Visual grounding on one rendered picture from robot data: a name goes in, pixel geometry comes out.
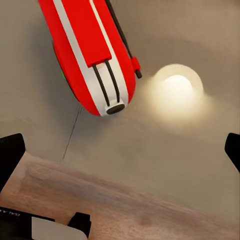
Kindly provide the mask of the radio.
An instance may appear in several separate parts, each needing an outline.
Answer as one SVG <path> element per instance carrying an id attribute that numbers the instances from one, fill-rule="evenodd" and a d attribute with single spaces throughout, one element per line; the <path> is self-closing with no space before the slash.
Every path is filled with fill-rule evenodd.
<path id="1" fill-rule="evenodd" d="M 91 114 L 123 110 L 140 64 L 132 56 L 111 0 L 39 0 L 53 49 L 75 98 Z"/>

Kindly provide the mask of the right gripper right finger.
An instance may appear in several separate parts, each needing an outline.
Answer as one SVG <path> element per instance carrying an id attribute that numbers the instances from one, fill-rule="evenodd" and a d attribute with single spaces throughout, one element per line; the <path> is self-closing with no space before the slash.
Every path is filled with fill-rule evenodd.
<path id="1" fill-rule="evenodd" d="M 229 133 L 225 142 L 224 150 L 240 172 L 240 135 Z"/>

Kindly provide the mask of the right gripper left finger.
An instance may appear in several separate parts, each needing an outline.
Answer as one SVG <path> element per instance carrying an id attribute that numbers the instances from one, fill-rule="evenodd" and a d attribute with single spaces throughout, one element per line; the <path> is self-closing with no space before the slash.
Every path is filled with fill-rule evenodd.
<path id="1" fill-rule="evenodd" d="M 26 151 L 21 133 L 0 138 L 0 192 Z"/>

